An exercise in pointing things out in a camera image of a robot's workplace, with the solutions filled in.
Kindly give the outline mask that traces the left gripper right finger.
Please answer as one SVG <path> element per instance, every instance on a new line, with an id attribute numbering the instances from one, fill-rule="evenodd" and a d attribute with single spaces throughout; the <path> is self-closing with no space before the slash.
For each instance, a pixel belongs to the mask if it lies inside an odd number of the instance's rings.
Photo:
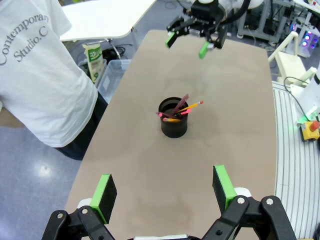
<path id="1" fill-rule="evenodd" d="M 213 166 L 212 187 L 221 216 L 203 240 L 234 240 L 242 228 L 253 229 L 260 240 L 295 240 L 296 235 L 275 195 L 258 201 L 249 192 L 237 193 L 224 165 Z"/>

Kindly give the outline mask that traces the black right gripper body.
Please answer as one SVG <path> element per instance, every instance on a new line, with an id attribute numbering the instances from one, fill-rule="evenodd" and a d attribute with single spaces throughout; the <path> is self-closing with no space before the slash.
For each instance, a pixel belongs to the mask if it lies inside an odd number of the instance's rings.
<path id="1" fill-rule="evenodd" d="M 196 37 L 200 37 L 202 30 L 215 32 L 224 19 L 224 8 L 218 0 L 195 0 L 183 13 L 188 16 L 187 20 L 191 20 L 189 35 Z"/>

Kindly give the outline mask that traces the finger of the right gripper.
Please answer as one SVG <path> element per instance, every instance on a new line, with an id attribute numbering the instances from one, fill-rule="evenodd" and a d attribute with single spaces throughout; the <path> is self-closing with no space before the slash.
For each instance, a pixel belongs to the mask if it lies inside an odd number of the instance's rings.
<path id="1" fill-rule="evenodd" d="M 211 30 L 202 30 L 200 37 L 205 39 L 205 43 L 198 52 L 198 57 L 204 59 L 208 52 L 214 49 L 221 49 L 227 37 L 225 26 L 219 26 L 215 32 Z"/>
<path id="2" fill-rule="evenodd" d="M 168 39 L 165 45 L 168 49 L 175 43 L 178 37 L 187 36 L 190 34 L 190 19 L 185 20 L 182 16 L 177 16 L 167 27 Z"/>

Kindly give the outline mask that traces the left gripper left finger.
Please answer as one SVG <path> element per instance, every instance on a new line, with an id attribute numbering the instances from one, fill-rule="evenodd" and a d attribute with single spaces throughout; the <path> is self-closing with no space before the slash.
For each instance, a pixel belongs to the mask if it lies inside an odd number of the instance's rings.
<path id="1" fill-rule="evenodd" d="M 117 197 L 117 189 L 111 174 L 103 174 L 89 204 L 74 212 L 52 212 L 44 230 L 43 240 L 113 240 L 107 229 Z"/>

